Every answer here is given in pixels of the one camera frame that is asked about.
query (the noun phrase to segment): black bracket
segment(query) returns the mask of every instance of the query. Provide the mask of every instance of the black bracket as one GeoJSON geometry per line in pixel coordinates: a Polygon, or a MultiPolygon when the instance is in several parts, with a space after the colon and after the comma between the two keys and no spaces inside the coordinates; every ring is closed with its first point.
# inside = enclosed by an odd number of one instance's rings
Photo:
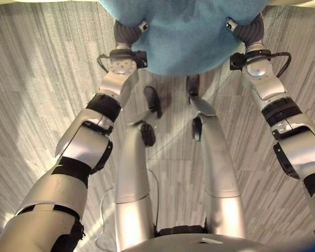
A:
{"type": "Polygon", "coordinates": [[[247,60],[257,56],[271,57],[272,53],[270,50],[255,50],[248,52],[247,54],[241,54],[236,52],[230,56],[230,70],[242,70],[243,66],[247,65],[247,60]]]}
{"type": "Polygon", "coordinates": [[[133,59],[138,69],[146,68],[147,53],[145,51],[132,51],[131,49],[116,49],[110,52],[110,59],[133,59]]]}

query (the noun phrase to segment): floor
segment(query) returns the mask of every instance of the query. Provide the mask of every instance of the floor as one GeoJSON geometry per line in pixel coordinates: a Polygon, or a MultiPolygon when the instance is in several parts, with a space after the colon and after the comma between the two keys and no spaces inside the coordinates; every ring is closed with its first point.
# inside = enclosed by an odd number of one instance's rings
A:
{"type": "MultiPolygon", "coordinates": [[[[112,18],[98,3],[0,6],[0,232],[54,164],[57,141],[98,89],[104,72],[96,58],[114,48],[112,27],[112,18]]],[[[315,122],[315,9],[269,7],[265,31],[271,51],[291,52],[291,66],[281,81],[315,122]]],[[[275,71],[283,62],[274,60],[275,71]]],[[[315,224],[302,185],[283,173],[268,125],[242,81],[228,63],[201,74],[201,94],[214,105],[233,158],[248,238],[273,244],[312,234],[315,224]]],[[[191,139],[185,77],[140,70],[140,81],[111,136],[114,151],[105,168],[90,178],[82,220],[86,237],[77,251],[99,251],[94,239],[102,229],[100,202],[114,187],[126,123],[145,109],[146,85],[157,89],[164,112],[156,124],[156,144],[147,150],[148,168],[160,185],[158,229],[204,222],[203,163],[200,145],[191,139]]],[[[115,250],[111,195],[103,204],[105,233],[98,244],[115,250]]],[[[156,210],[154,183],[152,198],[156,210]]]]}

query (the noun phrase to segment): silver cylindrical leg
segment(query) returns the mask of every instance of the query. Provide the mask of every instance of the silver cylindrical leg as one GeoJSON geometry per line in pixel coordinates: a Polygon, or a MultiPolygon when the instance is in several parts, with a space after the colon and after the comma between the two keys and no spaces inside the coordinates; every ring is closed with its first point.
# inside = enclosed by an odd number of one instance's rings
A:
{"type": "Polygon", "coordinates": [[[151,198],[116,204],[115,234],[117,251],[137,245],[154,237],[151,198]]]}
{"type": "Polygon", "coordinates": [[[144,242],[154,237],[152,203],[146,169],[143,130],[156,118],[145,113],[138,123],[130,123],[125,135],[115,189],[115,229],[117,250],[144,242]]]}
{"type": "Polygon", "coordinates": [[[245,238],[245,217],[238,183],[214,109],[199,97],[191,105],[201,120],[205,172],[205,208],[210,233],[245,238]]]}

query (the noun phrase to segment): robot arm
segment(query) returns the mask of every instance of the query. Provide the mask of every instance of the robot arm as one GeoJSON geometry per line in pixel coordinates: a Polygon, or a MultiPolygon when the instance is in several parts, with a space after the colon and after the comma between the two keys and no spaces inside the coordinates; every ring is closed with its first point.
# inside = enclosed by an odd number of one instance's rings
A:
{"type": "Polygon", "coordinates": [[[88,177],[102,169],[112,151],[108,136],[132,87],[144,52],[133,52],[147,26],[124,27],[116,22],[117,48],[100,89],[70,125],[56,147],[57,163],[24,198],[0,236],[0,252],[70,252],[83,237],[80,223],[87,200],[88,177]]]}
{"type": "Polygon", "coordinates": [[[249,80],[247,86],[277,140],[273,146],[277,159],[287,175],[302,180],[315,220],[315,125],[301,112],[278,79],[284,68],[275,76],[270,62],[272,57],[288,56],[284,66],[287,68],[290,54],[271,54],[265,49],[260,14],[247,26],[238,25],[229,18],[226,27],[246,47],[245,55],[236,53],[230,57],[230,69],[242,70],[249,80]]]}

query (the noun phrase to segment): black strap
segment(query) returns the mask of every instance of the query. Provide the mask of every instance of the black strap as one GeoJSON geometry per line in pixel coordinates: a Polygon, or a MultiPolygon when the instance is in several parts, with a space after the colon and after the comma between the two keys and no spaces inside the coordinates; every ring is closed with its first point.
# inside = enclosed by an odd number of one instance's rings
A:
{"type": "Polygon", "coordinates": [[[64,174],[75,177],[81,180],[86,188],[88,188],[88,177],[91,170],[91,167],[87,164],[64,156],[61,158],[59,164],[55,167],[52,174],[64,174]]]}
{"type": "Polygon", "coordinates": [[[310,195],[310,197],[313,196],[313,194],[315,193],[315,173],[307,176],[304,180],[303,180],[308,193],[310,195]]]}

